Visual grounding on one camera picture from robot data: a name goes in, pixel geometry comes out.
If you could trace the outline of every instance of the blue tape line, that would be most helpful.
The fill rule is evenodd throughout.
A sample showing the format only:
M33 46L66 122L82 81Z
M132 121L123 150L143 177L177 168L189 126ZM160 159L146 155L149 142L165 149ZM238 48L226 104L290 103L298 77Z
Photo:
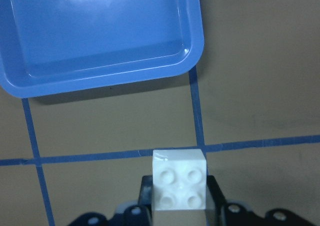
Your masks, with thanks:
M217 152L226 150L238 150L245 148L263 148L271 146L286 146L286 145L298 145L298 144L314 144L320 143L320 135L288 137L278 139L266 139L266 140L252 140L233 143L221 143L205 146L206 152ZM156 148L158 150L174 150L174 149L199 149L198 146L191 147L174 147L174 148ZM154 149L144 150L132 150L132 151L119 151L109 153L98 154L85 154L85 155L66 155L66 156L52 156L39 158L37 163L40 164L54 164L54 163L70 163L81 161L95 161L95 160L116 160L127 158L139 158L152 156ZM12 165L32 165L36 164L34 159L6 159L0 160L0 166L12 166Z
M10 165L33 165L35 164L34 159L6 159L0 160L0 166L10 166Z
M197 68L193 67L189 71L189 83L191 91L191 100L192 100L192 109L193 109L193 118L194 118L194 127L195 127L195 137L196 144L204 151L205 149L205 137L204 129L202 124L202 115L201 115L201 104L199 96L199 86L198 86L198 76Z
M198 146L193 147L179 147L179 148L156 148L157 150L174 150L174 149L199 149ZM55 164L55 163L69 163L69 162L81 162L81 161L97 161L97 160L117 160L128 158L139 158L153 155L154 149L146 150L131 150L131 151L119 151L108 152L98 154L86 154L86 155L66 155L66 156L53 156L42 157L42 164Z
M31 116L31 110L30 110L30 105L29 105L28 99L22 99L22 106L23 106L23 110L24 110L26 126L28 128L33 157L36 160L36 164L37 164L38 163L37 159L40 158L40 153L39 153L39 149L38 149L36 132L35 132L35 128L34 128L34 122L32 120L32 116Z
M24 110L24 116L25 116L25 121L26 121L26 126L28 129L28 133L29 133L29 138L30 138L30 142L31 142L34 163L35 163L36 172L37 172L38 179L39 179L39 184L40 184L40 188L41 188L41 193L42 193L42 198L43 198L43 202L44 202L46 216L47 216L49 225L54 226L55 225L54 215L52 213L52 208L51 208L51 204L50 204L50 200L49 200L49 194L48 194L46 179L45 179L45 175L44 175L44 170L43 170L41 162L40 162L40 153L39 153L36 132L35 132L34 123L32 120L32 115L31 115L31 110L30 110L30 105L29 105L28 99L22 99L22 106L23 106L23 110Z
M47 185L46 185L45 174L44 174L44 170L43 170L42 166L40 166L40 167L36 166L36 172L38 174L38 178L39 178L39 182L40 182L42 198L43 198L45 212L46 212L46 216L47 216L49 225L55 226L55 219L54 219L54 215L52 213L51 203L50 203L48 189L47 189Z
M262 148L271 146L286 146L299 144L314 144L320 143L320 135L297 136L278 139L252 140L234 143L221 143L214 145L207 145L207 152L217 152L225 150L239 150L245 148Z

